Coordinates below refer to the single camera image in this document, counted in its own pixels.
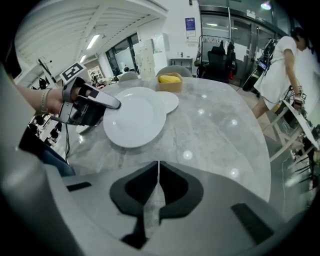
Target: poster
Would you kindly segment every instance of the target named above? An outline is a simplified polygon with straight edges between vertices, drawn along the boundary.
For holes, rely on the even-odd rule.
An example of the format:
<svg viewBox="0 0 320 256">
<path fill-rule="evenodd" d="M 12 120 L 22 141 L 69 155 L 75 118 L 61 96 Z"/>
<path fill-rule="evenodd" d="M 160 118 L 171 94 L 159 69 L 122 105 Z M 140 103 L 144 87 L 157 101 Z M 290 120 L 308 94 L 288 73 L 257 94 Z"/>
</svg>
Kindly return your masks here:
<svg viewBox="0 0 320 256">
<path fill-rule="evenodd" d="M 185 18 L 185 30 L 187 37 L 196 36 L 196 22 L 195 18 Z"/>
</svg>

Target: jeans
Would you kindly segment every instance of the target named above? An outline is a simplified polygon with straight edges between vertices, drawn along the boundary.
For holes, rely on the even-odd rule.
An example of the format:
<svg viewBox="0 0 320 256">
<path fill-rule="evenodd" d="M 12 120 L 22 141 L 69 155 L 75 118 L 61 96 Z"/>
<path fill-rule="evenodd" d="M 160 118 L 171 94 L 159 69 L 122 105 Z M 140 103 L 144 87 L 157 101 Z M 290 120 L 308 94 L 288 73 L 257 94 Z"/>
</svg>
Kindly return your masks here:
<svg viewBox="0 0 320 256">
<path fill-rule="evenodd" d="M 76 175 L 70 165 L 48 145 L 45 145 L 39 158 L 44 164 L 55 166 L 62 177 Z"/>
</svg>

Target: ceiling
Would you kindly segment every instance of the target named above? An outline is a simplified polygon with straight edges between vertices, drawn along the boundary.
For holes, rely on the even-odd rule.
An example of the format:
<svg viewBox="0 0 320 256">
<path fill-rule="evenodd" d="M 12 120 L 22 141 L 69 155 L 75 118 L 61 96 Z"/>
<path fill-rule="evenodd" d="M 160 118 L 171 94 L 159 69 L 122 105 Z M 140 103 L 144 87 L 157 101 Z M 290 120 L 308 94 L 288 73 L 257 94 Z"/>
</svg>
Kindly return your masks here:
<svg viewBox="0 0 320 256">
<path fill-rule="evenodd" d="M 23 72 L 49 62 L 56 76 L 83 55 L 107 51 L 137 27 L 166 16 L 166 9 L 148 0 L 45 0 L 23 20 L 16 37 L 17 57 Z M 100 34 L 91 49 L 87 46 Z"/>
</svg>

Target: glass door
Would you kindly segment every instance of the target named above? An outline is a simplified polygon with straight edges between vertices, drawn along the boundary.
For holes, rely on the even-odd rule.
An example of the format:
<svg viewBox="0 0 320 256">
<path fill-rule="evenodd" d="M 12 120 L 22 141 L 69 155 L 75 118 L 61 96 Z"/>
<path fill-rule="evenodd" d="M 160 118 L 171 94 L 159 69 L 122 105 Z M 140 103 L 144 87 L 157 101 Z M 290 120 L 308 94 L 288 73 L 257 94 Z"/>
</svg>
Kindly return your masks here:
<svg viewBox="0 0 320 256">
<path fill-rule="evenodd" d="M 257 26 L 257 44 L 255 47 L 255 59 L 259 58 L 264 50 L 266 44 L 270 39 L 275 38 L 275 33 L 264 27 Z"/>
<path fill-rule="evenodd" d="M 242 87 L 257 67 L 259 58 L 275 33 L 252 21 L 231 17 L 231 39 L 237 61 L 237 73 L 229 83 Z"/>
<path fill-rule="evenodd" d="M 234 74 L 234 78 L 229 81 L 230 84 L 240 87 L 246 81 L 254 64 L 256 37 L 257 31 L 252 22 L 231 17 L 231 39 L 234 42 L 237 72 Z"/>
</svg>

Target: table leg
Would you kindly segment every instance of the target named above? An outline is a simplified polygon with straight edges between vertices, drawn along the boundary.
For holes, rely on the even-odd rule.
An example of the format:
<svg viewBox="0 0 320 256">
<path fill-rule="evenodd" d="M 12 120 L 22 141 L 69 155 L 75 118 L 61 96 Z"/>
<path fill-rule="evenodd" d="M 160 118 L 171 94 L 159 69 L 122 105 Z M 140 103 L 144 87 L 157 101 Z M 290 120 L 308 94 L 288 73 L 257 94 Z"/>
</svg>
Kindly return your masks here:
<svg viewBox="0 0 320 256">
<path fill-rule="evenodd" d="M 280 118 L 282 118 L 282 117 L 285 115 L 285 113 L 288 112 L 288 110 L 289 110 L 289 108 L 285 107 L 285 108 L 282 110 L 282 112 L 276 117 L 276 119 L 273 120 L 272 123 L 270 123 L 269 125 L 267 125 L 267 127 L 264 128 L 262 131 L 268 129 L 269 127 L 274 126 L 274 125 L 280 120 Z"/>
<path fill-rule="evenodd" d="M 300 156 L 297 160 L 295 160 L 292 164 L 290 164 L 288 166 L 288 169 L 291 168 L 291 167 L 294 167 L 297 163 L 299 163 L 302 159 L 304 159 L 304 157 L 310 153 L 310 151 L 314 148 L 313 145 L 311 145 L 308 150 L 306 152 L 304 152 L 304 154 L 302 156 Z"/>
<path fill-rule="evenodd" d="M 291 138 L 286 142 L 286 144 L 283 145 L 283 147 L 277 152 L 275 153 L 271 158 L 270 158 L 270 163 L 275 160 L 278 156 L 280 156 L 287 148 L 289 148 L 291 146 L 292 143 L 294 143 L 294 141 L 299 137 L 299 135 L 302 133 L 302 128 L 299 125 L 296 130 L 294 131 L 294 133 L 292 134 Z"/>
</svg>

